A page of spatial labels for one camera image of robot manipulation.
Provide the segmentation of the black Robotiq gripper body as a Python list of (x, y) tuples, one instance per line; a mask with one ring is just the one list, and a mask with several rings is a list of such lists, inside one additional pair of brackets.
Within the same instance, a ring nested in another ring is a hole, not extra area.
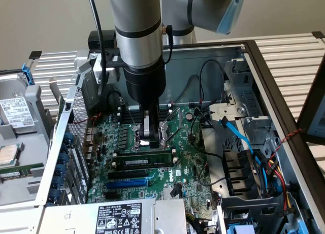
[(145, 69), (124, 68), (124, 76), (130, 97), (141, 105), (151, 104), (165, 91), (166, 74), (161, 62)]

